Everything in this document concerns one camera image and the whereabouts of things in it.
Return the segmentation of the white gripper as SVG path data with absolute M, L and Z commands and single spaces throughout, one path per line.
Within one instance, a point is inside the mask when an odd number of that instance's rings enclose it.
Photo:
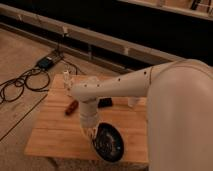
M 80 107 L 79 118 L 82 128 L 90 128 L 88 130 L 89 138 L 94 140 L 97 137 L 98 129 L 95 128 L 99 123 L 99 114 L 94 107 Z

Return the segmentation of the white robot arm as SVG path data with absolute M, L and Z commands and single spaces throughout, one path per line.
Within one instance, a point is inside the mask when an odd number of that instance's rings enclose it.
M 147 99 L 149 171 L 213 171 L 213 68 L 186 59 L 73 85 L 80 123 L 98 124 L 101 97 Z

